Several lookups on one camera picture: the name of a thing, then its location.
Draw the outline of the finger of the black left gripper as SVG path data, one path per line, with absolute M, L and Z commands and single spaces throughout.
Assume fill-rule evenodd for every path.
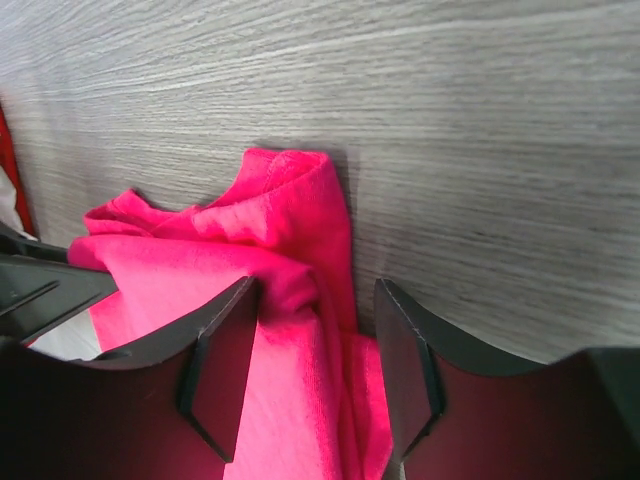
M 71 265 L 67 251 L 1 225 L 1 335 L 24 345 L 117 291 L 113 277 Z

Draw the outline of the pink t shirt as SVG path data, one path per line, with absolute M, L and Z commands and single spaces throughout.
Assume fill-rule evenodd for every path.
M 117 291 L 90 310 L 109 350 L 189 313 L 237 279 L 261 282 L 228 479 L 379 479 L 392 448 L 376 342 L 361 334 L 351 224 L 328 155 L 248 149 L 208 206 L 156 209 L 126 191 L 86 214 L 76 266 Z

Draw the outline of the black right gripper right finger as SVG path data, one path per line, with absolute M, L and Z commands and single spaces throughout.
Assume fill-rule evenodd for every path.
M 587 348 L 551 364 L 511 354 L 374 289 L 393 450 L 409 479 L 635 479 L 639 352 Z

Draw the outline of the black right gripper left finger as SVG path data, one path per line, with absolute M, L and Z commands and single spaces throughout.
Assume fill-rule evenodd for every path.
M 90 361 L 1 341 L 5 479 L 219 479 L 234 459 L 257 325 L 244 277 Z

